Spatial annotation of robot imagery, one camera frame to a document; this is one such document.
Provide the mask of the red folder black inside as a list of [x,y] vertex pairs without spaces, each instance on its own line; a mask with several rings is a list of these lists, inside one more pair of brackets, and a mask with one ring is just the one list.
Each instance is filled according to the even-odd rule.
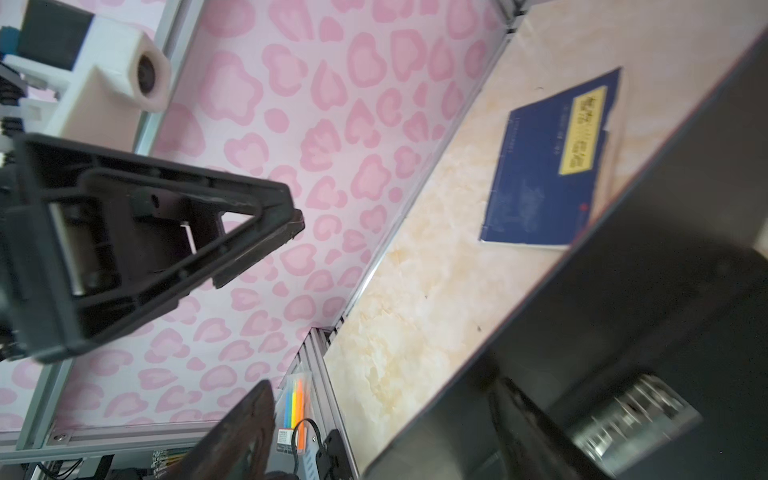
[[367,479],[510,479],[510,379],[608,477],[767,475],[767,39],[760,36]]

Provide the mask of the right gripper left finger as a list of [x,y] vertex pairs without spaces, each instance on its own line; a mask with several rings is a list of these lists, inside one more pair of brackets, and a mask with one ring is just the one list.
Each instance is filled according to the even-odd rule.
[[250,452],[243,478],[266,479],[274,416],[272,385],[260,381],[173,467],[173,478],[227,479]]

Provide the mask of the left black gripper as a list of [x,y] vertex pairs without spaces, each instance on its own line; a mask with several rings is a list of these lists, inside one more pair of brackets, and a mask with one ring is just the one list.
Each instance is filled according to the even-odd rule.
[[300,233],[284,183],[21,134],[1,169],[1,358],[85,355]]

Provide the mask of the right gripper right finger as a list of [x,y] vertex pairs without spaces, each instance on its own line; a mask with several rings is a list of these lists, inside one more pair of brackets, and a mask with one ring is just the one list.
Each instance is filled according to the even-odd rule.
[[488,394],[492,424],[510,479],[606,479],[608,476],[510,379]]

